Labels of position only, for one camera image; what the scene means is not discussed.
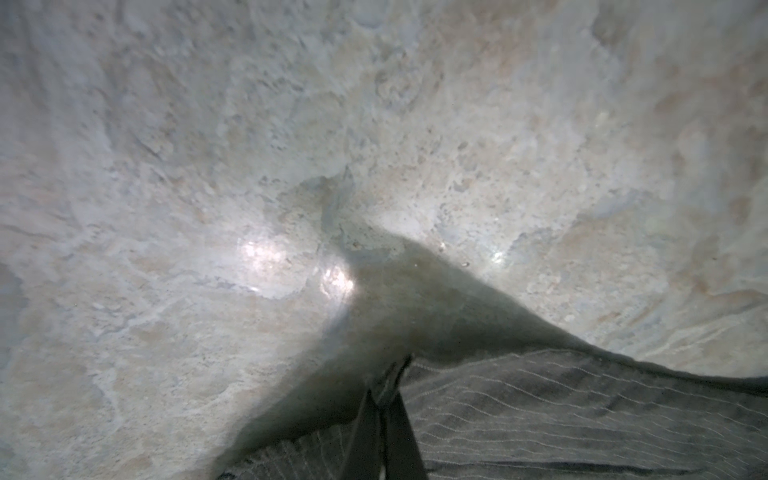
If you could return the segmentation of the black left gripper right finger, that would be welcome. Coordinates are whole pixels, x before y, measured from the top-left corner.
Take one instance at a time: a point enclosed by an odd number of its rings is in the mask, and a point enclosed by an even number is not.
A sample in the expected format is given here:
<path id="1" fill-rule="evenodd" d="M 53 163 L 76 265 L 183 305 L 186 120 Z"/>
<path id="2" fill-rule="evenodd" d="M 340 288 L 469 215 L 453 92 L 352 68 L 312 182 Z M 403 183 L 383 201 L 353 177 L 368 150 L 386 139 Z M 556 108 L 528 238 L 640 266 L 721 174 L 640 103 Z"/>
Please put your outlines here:
<path id="1" fill-rule="evenodd" d="M 428 480 L 418 443 L 400 393 L 383 413 L 386 480 Z"/>

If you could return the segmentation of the dark grey pinstripe shirt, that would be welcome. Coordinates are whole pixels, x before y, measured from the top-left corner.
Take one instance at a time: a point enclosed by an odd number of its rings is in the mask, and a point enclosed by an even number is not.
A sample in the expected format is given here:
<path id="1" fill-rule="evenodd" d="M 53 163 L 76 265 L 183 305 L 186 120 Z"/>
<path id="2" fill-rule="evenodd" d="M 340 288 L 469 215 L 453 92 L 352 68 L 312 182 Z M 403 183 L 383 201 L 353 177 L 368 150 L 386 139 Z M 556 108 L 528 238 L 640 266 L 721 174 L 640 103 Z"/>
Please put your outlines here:
<path id="1" fill-rule="evenodd" d="M 763 479 L 767 381 L 536 349 L 374 363 L 400 393 L 428 479 Z M 263 445 L 224 479 L 339 479 L 355 421 Z"/>

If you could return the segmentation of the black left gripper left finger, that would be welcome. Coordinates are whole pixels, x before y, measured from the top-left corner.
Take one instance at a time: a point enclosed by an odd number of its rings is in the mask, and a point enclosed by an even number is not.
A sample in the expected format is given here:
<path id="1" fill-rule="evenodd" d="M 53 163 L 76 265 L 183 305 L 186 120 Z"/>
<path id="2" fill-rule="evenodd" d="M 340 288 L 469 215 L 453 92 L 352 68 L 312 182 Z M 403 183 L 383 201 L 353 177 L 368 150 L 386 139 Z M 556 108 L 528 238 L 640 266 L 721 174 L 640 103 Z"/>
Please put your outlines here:
<path id="1" fill-rule="evenodd" d="M 360 404 L 339 479 L 377 480 L 382 471 L 380 411 L 368 390 Z"/>

